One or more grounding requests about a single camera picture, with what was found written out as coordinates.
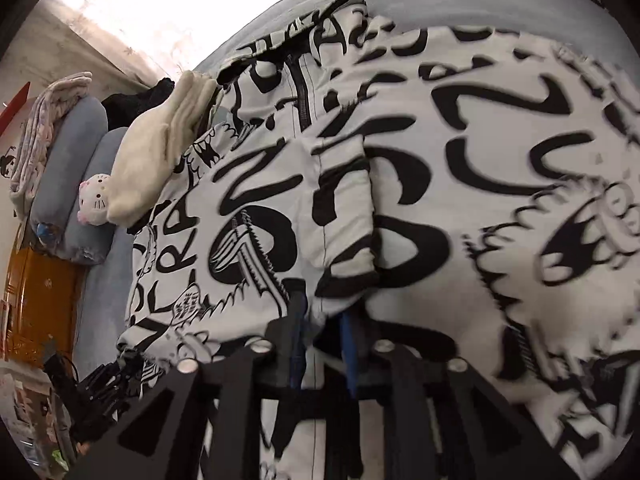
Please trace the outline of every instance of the red object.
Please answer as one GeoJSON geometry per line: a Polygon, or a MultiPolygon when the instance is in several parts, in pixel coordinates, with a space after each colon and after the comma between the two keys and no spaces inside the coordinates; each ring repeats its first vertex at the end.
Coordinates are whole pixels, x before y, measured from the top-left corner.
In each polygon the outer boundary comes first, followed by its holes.
{"type": "Polygon", "coordinates": [[[27,96],[29,94],[29,86],[30,82],[28,82],[25,86],[23,86],[20,91],[11,99],[11,102],[7,105],[7,107],[2,110],[0,114],[0,136],[4,134],[9,123],[18,113],[20,108],[22,108],[27,102],[27,96]]]}

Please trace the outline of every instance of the light blue pillow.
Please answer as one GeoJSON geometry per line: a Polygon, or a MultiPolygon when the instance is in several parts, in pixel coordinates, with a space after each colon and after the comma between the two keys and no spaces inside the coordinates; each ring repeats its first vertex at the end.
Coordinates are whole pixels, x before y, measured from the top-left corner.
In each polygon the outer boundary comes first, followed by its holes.
{"type": "Polygon", "coordinates": [[[56,127],[47,165],[33,200],[30,225],[44,247],[55,253],[69,214],[78,196],[78,186],[107,132],[107,113],[92,96],[78,101],[56,127]]]}
{"type": "MultiPolygon", "coordinates": [[[[111,174],[113,161],[126,132],[127,128],[122,127],[105,134],[84,172],[83,181],[97,173],[111,174]]],[[[101,264],[111,249],[116,226],[108,222],[102,225],[83,225],[78,221],[78,211],[80,204],[76,189],[76,200],[66,223],[62,243],[56,248],[55,254],[77,264],[101,264]]]]}

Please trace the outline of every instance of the zipper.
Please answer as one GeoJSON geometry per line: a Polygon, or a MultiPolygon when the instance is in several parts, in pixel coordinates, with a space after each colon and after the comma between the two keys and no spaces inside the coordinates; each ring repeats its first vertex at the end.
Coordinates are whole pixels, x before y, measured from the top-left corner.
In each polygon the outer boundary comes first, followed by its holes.
{"type": "Polygon", "coordinates": [[[300,54],[296,57],[289,54],[285,60],[289,67],[289,72],[296,86],[298,99],[298,122],[300,122],[300,131],[303,132],[307,127],[311,126],[311,113],[309,112],[309,92],[306,87],[305,77],[300,68],[300,54]]]}

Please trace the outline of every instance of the cable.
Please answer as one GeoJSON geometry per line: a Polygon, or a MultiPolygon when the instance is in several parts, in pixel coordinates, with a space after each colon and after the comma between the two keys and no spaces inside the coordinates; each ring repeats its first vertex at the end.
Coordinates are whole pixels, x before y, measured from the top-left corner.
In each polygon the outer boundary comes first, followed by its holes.
{"type": "Polygon", "coordinates": [[[76,365],[74,364],[74,362],[69,359],[66,355],[61,354],[63,358],[66,359],[66,361],[71,365],[71,367],[74,369],[74,372],[76,373],[76,383],[80,382],[80,375],[78,375],[78,369],[76,368],[76,365]]]}

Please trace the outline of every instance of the cream plush toy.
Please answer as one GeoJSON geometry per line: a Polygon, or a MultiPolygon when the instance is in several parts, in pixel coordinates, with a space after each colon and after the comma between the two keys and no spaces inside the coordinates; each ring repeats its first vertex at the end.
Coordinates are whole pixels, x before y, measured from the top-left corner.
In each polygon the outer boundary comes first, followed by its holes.
{"type": "Polygon", "coordinates": [[[78,221],[81,224],[102,225],[107,221],[109,203],[104,191],[109,178],[105,173],[98,173],[80,184],[78,221]]]}
{"type": "Polygon", "coordinates": [[[169,98],[136,117],[122,139],[107,186],[109,222],[131,227],[152,208],[195,140],[216,88],[210,76],[184,72],[169,98]]]}

